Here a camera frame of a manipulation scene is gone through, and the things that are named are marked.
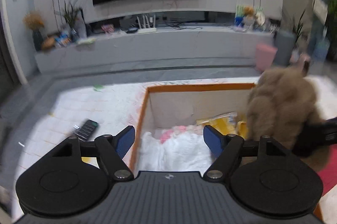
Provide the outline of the yellow snack packet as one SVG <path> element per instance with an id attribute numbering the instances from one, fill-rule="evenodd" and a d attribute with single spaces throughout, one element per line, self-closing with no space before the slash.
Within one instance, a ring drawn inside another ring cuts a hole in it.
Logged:
<path id="1" fill-rule="evenodd" d="M 236 134 L 238 113 L 235 111 L 220 114 L 206 119 L 196 120 L 197 126 L 210 125 L 222 135 Z"/>

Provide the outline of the white cloth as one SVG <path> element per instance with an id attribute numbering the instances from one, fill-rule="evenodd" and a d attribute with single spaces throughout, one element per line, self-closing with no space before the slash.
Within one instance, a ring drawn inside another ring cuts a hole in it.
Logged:
<path id="1" fill-rule="evenodd" d="M 161 143 L 146 132 L 141 137 L 135 171 L 204 173 L 212 162 L 202 135 L 182 133 Z"/>

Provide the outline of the brown fluffy towel bundle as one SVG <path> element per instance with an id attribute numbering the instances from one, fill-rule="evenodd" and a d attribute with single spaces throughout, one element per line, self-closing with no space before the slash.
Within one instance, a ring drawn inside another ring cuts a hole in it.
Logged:
<path id="1" fill-rule="evenodd" d="M 265 70 L 249 94 L 246 139 L 267 135 L 291 150 L 305 123 L 324 123 L 316 102 L 316 90 L 299 68 Z"/>

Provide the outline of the pink white knitted item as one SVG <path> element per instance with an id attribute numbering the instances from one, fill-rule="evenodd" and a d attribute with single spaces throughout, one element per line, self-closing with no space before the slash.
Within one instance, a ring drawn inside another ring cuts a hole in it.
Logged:
<path id="1" fill-rule="evenodd" d="M 160 133 L 160 143 L 164 144 L 167 140 L 169 140 L 172 137 L 176 137 L 182 133 L 193 133 L 202 135 L 203 134 L 203 126 L 201 125 L 180 125 L 180 126 L 174 126 L 169 129 L 163 129 Z"/>

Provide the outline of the yellow cloth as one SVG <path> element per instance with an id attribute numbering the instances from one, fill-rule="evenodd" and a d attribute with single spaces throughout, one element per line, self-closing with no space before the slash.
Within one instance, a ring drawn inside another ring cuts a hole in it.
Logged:
<path id="1" fill-rule="evenodd" d="M 241 136 L 242 138 L 246 139 L 249 129 L 247 125 L 247 117 L 245 114 L 240 114 L 238 116 L 237 124 L 236 124 L 236 132 L 237 135 Z"/>

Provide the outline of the black remote control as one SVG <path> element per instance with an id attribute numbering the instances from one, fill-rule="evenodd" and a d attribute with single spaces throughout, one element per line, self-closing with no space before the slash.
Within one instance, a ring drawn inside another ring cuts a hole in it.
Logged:
<path id="1" fill-rule="evenodd" d="M 75 126 L 73 135 L 78 137 L 81 141 L 87 142 L 91 138 L 91 136 L 98 129 L 99 124 L 96 121 L 91 119 L 86 119 L 81 126 Z"/>

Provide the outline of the orange storage box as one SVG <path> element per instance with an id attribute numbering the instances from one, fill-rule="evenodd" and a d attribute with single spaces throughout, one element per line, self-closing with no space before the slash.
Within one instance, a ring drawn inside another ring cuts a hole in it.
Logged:
<path id="1" fill-rule="evenodd" d="M 235 111 L 245 112 L 252 84 L 162 85 L 146 89 L 136 126 L 128 193 L 131 221 L 140 223 L 314 223 L 321 198 L 319 176 L 298 157 L 264 135 L 244 139 L 242 160 L 223 182 L 199 171 L 135 171 L 141 137 Z"/>

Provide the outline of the pink small heater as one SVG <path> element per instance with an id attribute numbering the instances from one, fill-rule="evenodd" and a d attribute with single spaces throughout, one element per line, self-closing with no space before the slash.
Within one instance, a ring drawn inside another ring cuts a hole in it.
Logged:
<path id="1" fill-rule="evenodd" d="M 301 73 L 306 76 L 308 74 L 311 57 L 306 53 L 301 53 L 300 55 L 292 54 L 290 58 L 290 64 L 301 71 Z"/>

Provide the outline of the pink round stool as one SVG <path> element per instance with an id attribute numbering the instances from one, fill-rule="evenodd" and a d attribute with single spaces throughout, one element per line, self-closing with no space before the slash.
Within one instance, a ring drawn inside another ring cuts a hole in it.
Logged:
<path id="1" fill-rule="evenodd" d="M 277 51 L 278 49 L 274 46 L 263 43 L 258 44 L 255 51 L 256 69 L 260 72 L 269 69 L 273 64 Z"/>

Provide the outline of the grey trash bin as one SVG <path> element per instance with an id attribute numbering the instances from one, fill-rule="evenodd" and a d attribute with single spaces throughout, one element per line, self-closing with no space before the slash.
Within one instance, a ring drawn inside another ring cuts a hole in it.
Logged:
<path id="1" fill-rule="evenodd" d="M 274 45 L 277 52 L 274 58 L 274 65 L 288 66 L 292 51 L 295 46 L 296 36 L 292 32 L 279 29 L 275 34 Z"/>

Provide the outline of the white tv console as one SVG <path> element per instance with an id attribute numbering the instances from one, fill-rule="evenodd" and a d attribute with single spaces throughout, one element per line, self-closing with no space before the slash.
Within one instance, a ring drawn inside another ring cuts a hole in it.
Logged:
<path id="1" fill-rule="evenodd" d="M 38 52 L 40 72 L 88 68 L 140 61 L 176 59 L 254 59 L 258 44 L 271 45 L 268 32 L 237 32 L 230 27 L 201 26 L 151 33 L 98 35 L 89 44 Z"/>

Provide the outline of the white wifi router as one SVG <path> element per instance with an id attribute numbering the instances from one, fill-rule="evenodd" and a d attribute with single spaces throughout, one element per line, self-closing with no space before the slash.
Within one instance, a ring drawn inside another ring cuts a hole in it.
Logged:
<path id="1" fill-rule="evenodd" d="M 155 33 L 157 31 L 156 28 L 156 15 L 152 17 L 148 15 L 142 15 L 142 22 L 140 21 L 139 16 L 136 17 L 138 23 L 138 33 Z"/>

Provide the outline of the white hanging tote bag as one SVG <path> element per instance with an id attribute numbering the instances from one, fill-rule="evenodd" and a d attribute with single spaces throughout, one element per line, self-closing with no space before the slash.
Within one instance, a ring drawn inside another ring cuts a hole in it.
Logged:
<path id="1" fill-rule="evenodd" d="M 312 9 L 316 17 L 324 25 L 328 14 L 328 5 L 323 0 L 313 0 Z"/>

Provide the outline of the green plant in vase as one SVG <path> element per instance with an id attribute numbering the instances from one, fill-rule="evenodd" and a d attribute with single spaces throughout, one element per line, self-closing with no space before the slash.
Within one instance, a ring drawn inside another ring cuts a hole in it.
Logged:
<path id="1" fill-rule="evenodd" d="M 79 35 L 75 30 L 75 25 L 78 15 L 82 14 L 83 9 L 76 5 L 78 1 L 79 0 L 64 1 L 63 8 L 54 12 L 56 15 L 62 17 L 65 20 L 66 25 L 70 28 L 69 39 L 72 43 L 79 39 Z"/>

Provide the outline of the dried orange flower vase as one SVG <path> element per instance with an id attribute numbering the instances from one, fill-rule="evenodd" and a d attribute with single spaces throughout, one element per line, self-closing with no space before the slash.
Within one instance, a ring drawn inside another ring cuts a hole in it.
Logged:
<path id="1" fill-rule="evenodd" d="M 37 52 L 41 51 L 43 43 L 41 29 L 45 27 L 42 16 L 36 11 L 29 12 L 23 18 L 23 23 L 25 27 L 32 32 L 35 50 Z"/>

